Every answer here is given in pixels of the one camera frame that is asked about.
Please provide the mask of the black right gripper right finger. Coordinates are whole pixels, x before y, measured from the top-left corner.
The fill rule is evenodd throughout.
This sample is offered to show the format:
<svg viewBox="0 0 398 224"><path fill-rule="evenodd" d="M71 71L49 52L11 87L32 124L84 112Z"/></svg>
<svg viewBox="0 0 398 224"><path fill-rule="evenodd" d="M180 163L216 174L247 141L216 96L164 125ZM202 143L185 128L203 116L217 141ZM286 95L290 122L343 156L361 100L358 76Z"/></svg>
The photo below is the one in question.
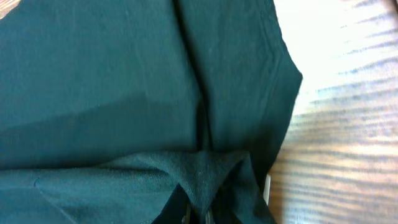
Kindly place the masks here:
<svg viewBox="0 0 398 224"><path fill-rule="evenodd" d="M216 224L216 219L213 213L213 206L211 205L205 213L205 224Z"/></svg>

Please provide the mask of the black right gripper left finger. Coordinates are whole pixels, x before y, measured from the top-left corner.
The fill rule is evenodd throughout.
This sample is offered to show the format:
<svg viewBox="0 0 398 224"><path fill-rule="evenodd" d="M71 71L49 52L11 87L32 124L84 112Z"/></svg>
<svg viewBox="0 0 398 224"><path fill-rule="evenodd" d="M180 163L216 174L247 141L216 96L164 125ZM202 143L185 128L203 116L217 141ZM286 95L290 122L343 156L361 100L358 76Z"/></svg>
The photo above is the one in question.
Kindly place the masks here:
<svg viewBox="0 0 398 224"><path fill-rule="evenodd" d="M190 224L191 214L188 195L178 184L152 224Z"/></svg>

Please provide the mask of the black t-shirt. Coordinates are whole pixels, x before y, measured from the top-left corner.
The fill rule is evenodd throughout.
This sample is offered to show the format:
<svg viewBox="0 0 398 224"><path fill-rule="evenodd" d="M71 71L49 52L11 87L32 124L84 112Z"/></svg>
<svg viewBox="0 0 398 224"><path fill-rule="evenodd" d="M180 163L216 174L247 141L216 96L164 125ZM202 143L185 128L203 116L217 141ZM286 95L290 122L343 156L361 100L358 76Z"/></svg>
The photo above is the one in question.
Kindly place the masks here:
<svg viewBox="0 0 398 224"><path fill-rule="evenodd" d="M302 74L268 0L21 1L1 20L1 222L274 223Z"/></svg>

